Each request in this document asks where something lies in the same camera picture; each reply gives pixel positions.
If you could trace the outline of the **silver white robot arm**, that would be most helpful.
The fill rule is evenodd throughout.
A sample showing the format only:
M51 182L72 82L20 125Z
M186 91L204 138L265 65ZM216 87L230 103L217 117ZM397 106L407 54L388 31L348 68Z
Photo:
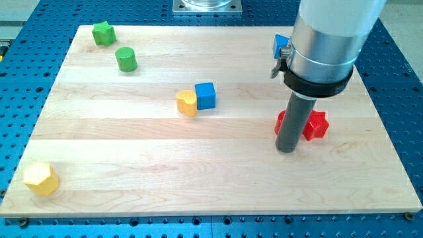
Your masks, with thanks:
M290 37L277 34L271 76L305 97L341 93L385 0L302 0Z

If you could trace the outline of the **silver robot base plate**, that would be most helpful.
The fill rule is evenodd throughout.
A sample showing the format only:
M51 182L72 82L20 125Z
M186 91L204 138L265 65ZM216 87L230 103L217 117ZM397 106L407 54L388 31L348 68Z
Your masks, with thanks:
M177 15L189 14L241 14L241 0L172 0Z

